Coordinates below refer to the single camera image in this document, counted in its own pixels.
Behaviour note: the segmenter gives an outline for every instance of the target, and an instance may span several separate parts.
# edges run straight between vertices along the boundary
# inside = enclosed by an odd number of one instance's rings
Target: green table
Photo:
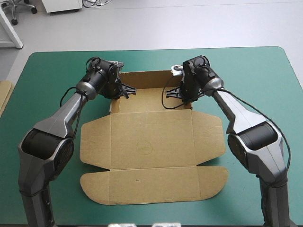
[[[92,56],[122,61],[123,71],[168,70],[171,65],[206,55],[225,87],[272,117],[285,132],[293,151],[289,172],[291,218],[303,224],[303,93],[294,71],[279,47],[219,48],[147,51],[37,52],[21,74],[0,118],[0,224],[24,224],[26,217],[18,191],[17,145],[37,122],[58,107],[65,90],[85,74]],[[80,126],[108,114],[110,100],[97,97],[83,109]],[[228,121],[212,98],[203,97],[194,109]],[[75,152],[62,174],[50,183],[57,224],[181,222],[188,225],[262,225],[258,179],[241,166],[227,148],[210,165],[225,166],[229,179],[224,189],[205,201],[147,205],[106,206],[91,201],[82,191],[80,176],[100,169],[79,159],[80,130]]]

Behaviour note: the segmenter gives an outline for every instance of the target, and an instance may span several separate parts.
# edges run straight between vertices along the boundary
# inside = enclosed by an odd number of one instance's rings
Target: white floor
[[[24,48],[0,49],[0,79],[16,83],[41,51],[280,46],[303,85],[303,0],[112,0],[55,15],[31,2],[38,13],[21,10],[14,26]]]

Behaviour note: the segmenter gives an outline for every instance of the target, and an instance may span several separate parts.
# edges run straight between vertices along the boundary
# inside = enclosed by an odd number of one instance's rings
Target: brown cardboard
[[[82,162],[110,171],[84,174],[89,198],[106,204],[197,201],[215,196],[228,172],[221,166],[197,166],[225,152],[218,117],[191,110],[165,110],[162,87],[170,71],[136,72],[121,80],[137,88],[129,99],[113,100],[111,114],[81,129]],[[181,77],[168,84],[175,87]],[[175,98],[165,104],[182,103]]]
[[[10,95],[13,92],[14,86],[11,82],[5,80],[0,81],[0,117],[9,101]]]

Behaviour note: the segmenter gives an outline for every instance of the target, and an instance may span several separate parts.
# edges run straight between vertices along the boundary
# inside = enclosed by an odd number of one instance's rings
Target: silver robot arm
[[[215,99],[229,120],[226,133],[228,145],[249,173],[260,179],[261,207],[265,226],[289,227],[287,167],[283,159],[280,130],[263,115],[251,112],[223,88],[223,80],[210,67],[205,56],[173,66],[175,75],[183,75],[180,87],[167,92],[166,97],[196,101],[201,94]]]
[[[136,92],[120,81],[118,73],[123,63],[99,57],[89,59],[88,63],[86,75],[75,87],[77,92],[51,117],[36,123],[18,146],[18,184],[30,227],[55,226],[48,185],[73,154],[72,124],[79,118],[82,107],[98,94],[106,98],[127,98]]]

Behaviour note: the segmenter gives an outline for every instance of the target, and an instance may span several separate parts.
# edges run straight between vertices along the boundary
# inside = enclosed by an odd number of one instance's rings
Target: office chair
[[[12,20],[11,20],[11,24],[12,25],[16,25],[18,24],[18,21],[16,19],[16,8],[18,6],[26,6],[26,7],[30,7],[30,11],[35,14],[37,13],[37,8],[34,5],[30,5],[29,4],[29,0],[5,0],[2,2],[1,7],[2,9],[6,9],[6,8],[11,8],[11,14],[13,16]]]

